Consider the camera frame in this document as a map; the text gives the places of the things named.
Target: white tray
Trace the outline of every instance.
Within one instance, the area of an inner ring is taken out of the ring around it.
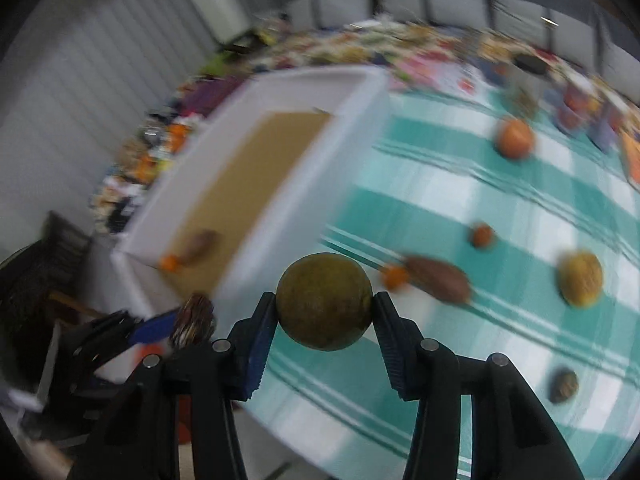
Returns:
[[[334,115],[301,156],[228,265],[212,299],[217,335],[250,316],[289,264],[308,254],[390,116],[386,71],[372,66],[287,70],[258,76],[202,126],[111,253],[135,316],[156,316],[179,300],[154,266],[201,193],[268,113],[320,108]]]

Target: checkered tablecloth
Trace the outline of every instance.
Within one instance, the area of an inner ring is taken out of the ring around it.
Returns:
[[[504,110],[444,97],[392,96],[388,131],[316,251],[358,260],[380,290],[378,268],[418,253],[460,266],[474,288],[468,308],[415,288],[392,299],[403,317],[457,354],[508,355],[537,393],[587,478],[606,478],[640,431],[640,197],[616,153],[568,139],[543,118],[535,156],[510,162],[492,137]],[[467,241],[476,221],[499,240]],[[567,307],[556,262],[593,251],[605,290],[590,310]],[[548,402],[558,367],[576,371],[571,401]],[[260,390],[247,406],[288,445],[342,480],[401,478],[416,402],[389,385],[375,334],[317,352],[278,329]],[[470,476],[471,409],[463,399],[458,478]]]

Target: white wall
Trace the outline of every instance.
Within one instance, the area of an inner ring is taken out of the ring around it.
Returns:
[[[88,199],[145,110],[215,50],[190,0],[42,0],[0,62],[0,260]]]

